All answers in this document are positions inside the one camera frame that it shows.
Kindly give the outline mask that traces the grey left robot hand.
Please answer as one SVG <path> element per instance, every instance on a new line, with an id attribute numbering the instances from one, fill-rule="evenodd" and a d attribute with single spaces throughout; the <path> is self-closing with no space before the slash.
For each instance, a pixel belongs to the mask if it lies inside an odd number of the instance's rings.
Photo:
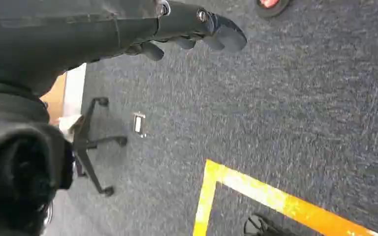
<path id="1" fill-rule="evenodd" d="M 95 104 L 68 141 L 50 124 L 41 96 L 58 76 L 101 59 L 145 55 L 162 59 L 155 42 L 191 49 L 242 50 L 247 39 L 230 19 L 173 0 L 0 0 L 0 236 L 38 236 L 58 190 L 73 169 L 102 188 L 87 155 Z"/>

